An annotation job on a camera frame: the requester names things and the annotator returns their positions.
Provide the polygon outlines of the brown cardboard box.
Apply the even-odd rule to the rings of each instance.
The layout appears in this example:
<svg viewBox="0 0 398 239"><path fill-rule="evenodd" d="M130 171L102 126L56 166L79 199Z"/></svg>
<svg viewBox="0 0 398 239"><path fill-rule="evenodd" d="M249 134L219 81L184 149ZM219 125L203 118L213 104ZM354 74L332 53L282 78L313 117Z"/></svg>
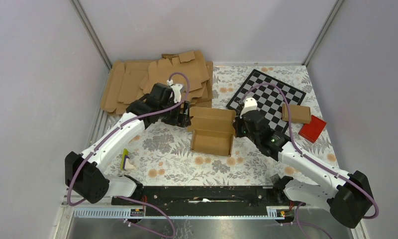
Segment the brown cardboard box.
<svg viewBox="0 0 398 239"><path fill-rule="evenodd" d="M203 107L190 108L192 132L191 150L199 153L230 156L235 129L233 127L236 112L234 110Z"/></svg>

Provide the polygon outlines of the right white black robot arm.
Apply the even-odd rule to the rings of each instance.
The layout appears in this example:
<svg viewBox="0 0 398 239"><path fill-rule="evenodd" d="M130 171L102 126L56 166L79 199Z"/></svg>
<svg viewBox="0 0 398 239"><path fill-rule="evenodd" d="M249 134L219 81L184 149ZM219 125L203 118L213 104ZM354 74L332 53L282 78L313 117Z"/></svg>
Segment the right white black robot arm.
<svg viewBox="0 0 398 239"><path fill-rule="evenodd" d="M265 156L299 170L313 181L301 182L291 176L278 177L273 182L276 203L303 202L324 209L340 224L355 228L366 213L375 208L373 193L367 176L355 171L331 167L310 154L283 132L271 129L269 121L258 111L251 110L236 116L233 126L237 137L251 140Z"/></svg>

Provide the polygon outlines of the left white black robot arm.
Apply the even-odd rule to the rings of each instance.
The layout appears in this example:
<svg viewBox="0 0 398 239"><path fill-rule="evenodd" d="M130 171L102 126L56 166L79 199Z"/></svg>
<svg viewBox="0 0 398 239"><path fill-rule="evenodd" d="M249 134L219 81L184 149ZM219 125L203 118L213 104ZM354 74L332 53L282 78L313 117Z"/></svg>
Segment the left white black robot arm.
<svg viewBox="0 0 398 239"><path fill-rule="evenodd" d="M140 183L130 176L106 175L105 170L125 145L151 124L162 122L187 127L189 106L182 94L188 86L156 83L151 93L132 102L120 120L96 143L81 153L70 152L65 158L65 184L68 195L74 191L83 200L95 204L104 197L123 198L132 205L142 200Z"/></svg>

